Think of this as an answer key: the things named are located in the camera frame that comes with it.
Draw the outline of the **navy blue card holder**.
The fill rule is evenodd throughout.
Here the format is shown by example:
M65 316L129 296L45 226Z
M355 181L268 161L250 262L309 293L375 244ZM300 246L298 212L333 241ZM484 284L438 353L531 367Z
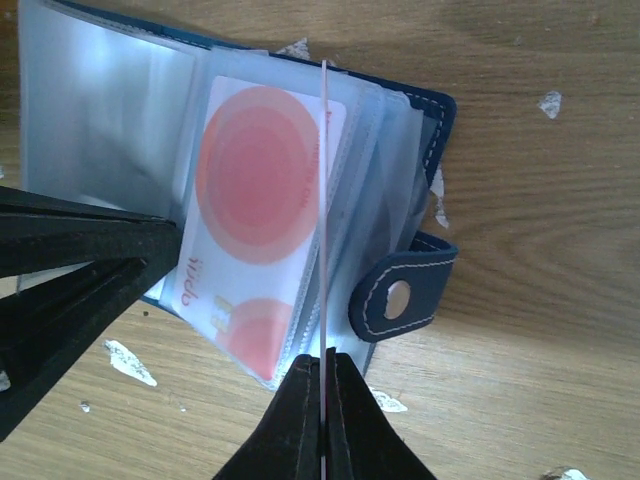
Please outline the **navy blue card holder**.
M25 189L174 221L147 298L262 384L433 320L450 96L71 1L20 2L18 32Z

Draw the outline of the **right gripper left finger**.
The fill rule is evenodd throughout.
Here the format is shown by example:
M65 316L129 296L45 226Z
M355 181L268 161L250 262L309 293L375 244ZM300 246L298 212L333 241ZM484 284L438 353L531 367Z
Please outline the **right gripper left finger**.
M217 479L319 479L319 360L291 364L262 419Z

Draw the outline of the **red circle white card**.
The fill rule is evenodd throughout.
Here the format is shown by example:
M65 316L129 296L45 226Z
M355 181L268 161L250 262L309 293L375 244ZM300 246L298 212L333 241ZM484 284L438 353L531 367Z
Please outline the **red circle white card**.
M258 379L275 378L318 218L318 135L337 101L212 83L169 307Z

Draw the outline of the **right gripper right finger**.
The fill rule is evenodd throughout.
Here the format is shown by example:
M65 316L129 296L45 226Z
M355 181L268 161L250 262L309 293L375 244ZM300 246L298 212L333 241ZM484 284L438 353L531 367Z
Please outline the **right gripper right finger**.
M346 353L327 351L327 475L330 479L435 480L386 419Z

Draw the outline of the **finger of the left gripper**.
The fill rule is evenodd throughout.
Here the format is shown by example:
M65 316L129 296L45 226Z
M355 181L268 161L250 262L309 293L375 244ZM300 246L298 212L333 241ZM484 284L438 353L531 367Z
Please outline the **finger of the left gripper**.
M2 439L168 271L144 259L98 261L1 300Z
M3 278L92 261L177 263L181 232L170 220L1 188Z

